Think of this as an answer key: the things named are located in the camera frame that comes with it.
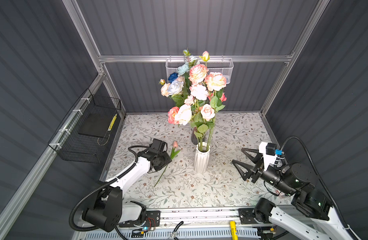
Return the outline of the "white peony flower stem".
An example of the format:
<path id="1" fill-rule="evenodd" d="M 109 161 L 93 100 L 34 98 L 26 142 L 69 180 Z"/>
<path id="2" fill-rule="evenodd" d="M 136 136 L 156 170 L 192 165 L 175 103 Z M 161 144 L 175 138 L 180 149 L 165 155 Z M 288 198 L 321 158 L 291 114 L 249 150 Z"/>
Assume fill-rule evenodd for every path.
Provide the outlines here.
<path id="1" fill-rule="evenodd" d="M 169 87 L 171 84 L 169 82 L 167 83 L 164 79 L 160 79 L 159 84 L 162 85 L 161 87 L 162 96 L 169 97 L 170 96 Z"/>

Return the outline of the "pale blue white rose stem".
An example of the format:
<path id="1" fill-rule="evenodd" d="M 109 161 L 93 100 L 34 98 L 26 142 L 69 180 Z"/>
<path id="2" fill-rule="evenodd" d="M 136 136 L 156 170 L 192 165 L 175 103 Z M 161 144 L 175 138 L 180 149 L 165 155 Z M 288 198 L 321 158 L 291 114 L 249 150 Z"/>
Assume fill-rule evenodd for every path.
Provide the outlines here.
<path id="1" fill-rule="evenodd" d="M 182 95 L 183 88 L 184 88 L 184 82 L 180 82 L 178 80 L 173 81 L 171 85 L 168 87 L 169 97 L 172 97 L 174 95 Z"/>

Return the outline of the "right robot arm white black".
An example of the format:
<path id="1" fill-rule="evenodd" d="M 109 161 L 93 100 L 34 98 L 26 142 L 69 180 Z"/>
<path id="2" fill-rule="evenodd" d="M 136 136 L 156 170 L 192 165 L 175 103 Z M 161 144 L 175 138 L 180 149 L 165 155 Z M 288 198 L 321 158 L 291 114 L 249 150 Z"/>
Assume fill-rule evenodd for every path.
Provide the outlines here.
<path id="1" fill-rule="evenodd" d="M 283 212 L 272 201 L 260 198 L 252 211 L 258 223 L 278 225 L 303 240 L 358 240 L 360 237 L 345 222 L 342 213 L 330 193 L 316 188 L 322 179 L 315 167 L 302 163 L 284 164 L 281 168 L 274 164 L 283 161 L 284 152 L 277 148 L 268 150 L 241 150 L 254 164 L 237 160 L 232 164 L 243 180 L 256 183 L 263 180 L 280 193 L 292 197 L 291 204 L 305 217 L 311 219 L 322 230 L 309 230 L 308 225 Z"/>

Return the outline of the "pink carnation flower stem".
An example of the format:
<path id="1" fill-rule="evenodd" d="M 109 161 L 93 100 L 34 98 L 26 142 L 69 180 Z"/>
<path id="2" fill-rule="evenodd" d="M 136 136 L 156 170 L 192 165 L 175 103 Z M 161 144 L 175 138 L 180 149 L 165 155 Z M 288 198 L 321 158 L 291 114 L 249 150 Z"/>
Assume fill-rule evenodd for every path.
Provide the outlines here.
<path id="1" fill-rule="evenodd" d="M 207 88 L 201 84 L 192 85 L 191 87 L 189 87 L 189 90 L 190 90 L 190 96 L 188 96 L 184 100 L 184 103 L 186 105 L 193 105 L 195 99 L 200 100 L 200 101 L 205 101 L 207 100 L 209 96 Z"/>

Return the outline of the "pale pink rose stem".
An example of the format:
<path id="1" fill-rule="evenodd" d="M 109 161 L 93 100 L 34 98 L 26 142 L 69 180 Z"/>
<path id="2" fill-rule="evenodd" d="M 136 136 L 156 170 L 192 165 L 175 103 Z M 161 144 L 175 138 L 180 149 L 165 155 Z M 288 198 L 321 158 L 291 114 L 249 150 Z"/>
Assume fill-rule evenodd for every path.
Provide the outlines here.
<path id="1" fill-rule="evenodd" d="M 198 113 L 194 117 L 194 123 L 195 127 L 197 127 L 197 131 L 203 134 L 203 139 L 197 146 L 199 150 L 202 150 L 203 142 L 207 143 L 207 146 L 210 149 L 215 127 L 215 114 L 215 109 L 210 104 L 205 104 L 199 108 Z"/>

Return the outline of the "cream white rose stem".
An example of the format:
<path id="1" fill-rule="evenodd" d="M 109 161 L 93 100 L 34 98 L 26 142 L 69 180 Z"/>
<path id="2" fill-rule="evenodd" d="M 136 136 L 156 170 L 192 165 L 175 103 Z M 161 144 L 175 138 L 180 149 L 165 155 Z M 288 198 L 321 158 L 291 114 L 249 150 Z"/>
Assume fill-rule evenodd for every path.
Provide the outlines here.
<path id="1" fill-rule="evenodd" d="M 192 118 L 192 110 L 190 105 L 182 105 L 178 113 L 175 115 L 175 121 L 180 125 L 187 125 Z"/>

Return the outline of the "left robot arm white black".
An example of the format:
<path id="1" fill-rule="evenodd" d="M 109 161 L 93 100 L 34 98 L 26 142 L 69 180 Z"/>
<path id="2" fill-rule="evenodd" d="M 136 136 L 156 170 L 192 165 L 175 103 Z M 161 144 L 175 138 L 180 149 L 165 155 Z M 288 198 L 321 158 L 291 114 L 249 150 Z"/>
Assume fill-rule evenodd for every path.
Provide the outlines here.
<path id="1" fill-rule="evenodd" d="M 97 229 L 111 232 L 118 225 L 127 223 L 142 226 L 147 219 L 147 207 L 136 201 L 124 200 L 124 194 L 142 176 L 158 172 L 172 162 L 167 150 L 168 144 L 158 139 L 153 139 L 149 146 L 129 147 L 128 151 L 134 155 L 135 160 L 75 205 L 69 216 L 70 227 L 79 232 Z M 74 217 L 85 201 L 87 206 L 83 210 L 82 220 L 91 226 L 79 227 Z"/>

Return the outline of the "white green peony stem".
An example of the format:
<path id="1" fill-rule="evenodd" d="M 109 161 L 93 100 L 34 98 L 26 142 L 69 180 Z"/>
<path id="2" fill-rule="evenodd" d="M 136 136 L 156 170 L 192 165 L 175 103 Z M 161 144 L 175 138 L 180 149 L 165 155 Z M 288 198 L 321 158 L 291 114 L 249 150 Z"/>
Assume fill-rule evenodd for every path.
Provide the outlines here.
<path id="1" fill-rule="evenodd" d="M 188 73 L 190 69 L 199 64 L 199 58 L 193 56 L 188 49 L 183 50 L 184 54 L 184 64 L 178 67 L 178 75 L 183 76 L 185 73 Z"/>

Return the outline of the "deep pink rose stem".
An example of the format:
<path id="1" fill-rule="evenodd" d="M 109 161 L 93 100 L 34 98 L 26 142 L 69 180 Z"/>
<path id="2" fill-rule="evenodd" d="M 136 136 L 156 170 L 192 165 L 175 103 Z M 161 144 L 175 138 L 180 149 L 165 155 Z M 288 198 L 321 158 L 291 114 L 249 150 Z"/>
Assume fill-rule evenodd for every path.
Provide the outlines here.
<path id="1" fill-rule="evenodd" d="M 225 105 L 224 105 L 223 103 L 224 103 L 226 100 L 227 100 L 227 97 L 226 97 L 226 96 L 225 96 L 225 94 L 223 93 L 223 94 L 221 95 L 221 97 L 218 99 L 217 103 L 216 103 L 216 108 L 215 108 L 216 112 L 221 111 L 221 110 L 225 107 Z"/>

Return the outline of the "pink tulip stem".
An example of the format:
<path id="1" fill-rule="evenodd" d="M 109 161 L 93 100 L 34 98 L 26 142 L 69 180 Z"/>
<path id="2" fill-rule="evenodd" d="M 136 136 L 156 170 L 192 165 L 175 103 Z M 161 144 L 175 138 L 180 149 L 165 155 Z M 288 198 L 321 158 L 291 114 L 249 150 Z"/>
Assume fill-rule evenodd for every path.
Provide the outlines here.
<path id="1" fill-rule="evenodd" d="M 179 152 L 180 152 L 181 150 L 179 149 L 179 144 L 178 144 L 178 142 L 177 141 L 174 141 L 174 143 L 173 143 L 173 148 L 172 148 L 172 151 L 171 151 L 171 154 L 170 154 L 170 158 L 173 160 L 178 154 L 179 154 Z M 159 184 L 159 182 L 160 182 L 160 180 L 162 179 L 162 177 L 163 177 L 163 175 L 164 175 L 164 173 L 166 172 L 166 170 L 167 170 L 167 168 L 168 168 L 168 166 L 166 166 L 165 168 L 164 168 L 164 171 L 162 172 L 162 174 L 160 175 L 160 177 L 159 177 L 159 179 L 157 180 L 157 182 L 155 183 L 155 185 L 154 185 L 154 187 L 156 187 L 158 184 Z"/>

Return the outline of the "peach pink peony stem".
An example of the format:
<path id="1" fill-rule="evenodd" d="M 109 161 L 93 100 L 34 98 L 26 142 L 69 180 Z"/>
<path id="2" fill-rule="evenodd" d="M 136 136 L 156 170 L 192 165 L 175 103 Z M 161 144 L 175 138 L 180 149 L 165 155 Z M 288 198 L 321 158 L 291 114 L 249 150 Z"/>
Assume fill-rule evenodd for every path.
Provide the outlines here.
<path id="1" fill-rule="evenodd" d="M 223 90 L 227 85 L 226 77 L 222 73 L 209 72 L 207 68 L 207 62 L 210 60 L 209 53 L 204 51 L 200 59 L 203 60 L 204 64 L 193 64 L 189 69 L 191 86 L 198 87 L 205 84 L 210 92 Z"/>

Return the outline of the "white ribbed ceramic vase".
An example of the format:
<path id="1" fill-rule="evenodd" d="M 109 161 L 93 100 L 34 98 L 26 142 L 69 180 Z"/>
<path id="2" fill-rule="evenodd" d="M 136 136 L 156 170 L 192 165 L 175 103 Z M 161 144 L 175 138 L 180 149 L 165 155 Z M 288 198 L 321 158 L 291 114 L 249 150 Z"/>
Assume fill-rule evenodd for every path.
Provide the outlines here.
<path id="1" fill-rule="evenodd" d="M 206 172 L 208 163 L 210 158 L 210 149 L 207 146 L 207 143 L 202 143 L 202 150 L 196 148 L 195 157 L 194 157 L 194 170 L 199 174 L 204 174 Z"/>

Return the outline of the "coral red rose stem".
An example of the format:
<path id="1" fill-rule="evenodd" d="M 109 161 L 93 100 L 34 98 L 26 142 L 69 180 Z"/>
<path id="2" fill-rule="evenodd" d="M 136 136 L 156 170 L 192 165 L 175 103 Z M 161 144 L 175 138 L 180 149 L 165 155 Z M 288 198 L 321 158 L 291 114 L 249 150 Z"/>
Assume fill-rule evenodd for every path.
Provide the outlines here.
<path id="1" fill-rule="evenodd" d="M 179 124 L 179 121 L 176 121 L 176 119 L 175 119 L 178 112 L 179 112 L 179 107 L 173 107 L 173 108 L 170 109 L 170 111 L 168 113 L 168 115 L 169 115 L 168 122 L 170 124 L 173 124 L 173 125 L 178 125 Z"/>

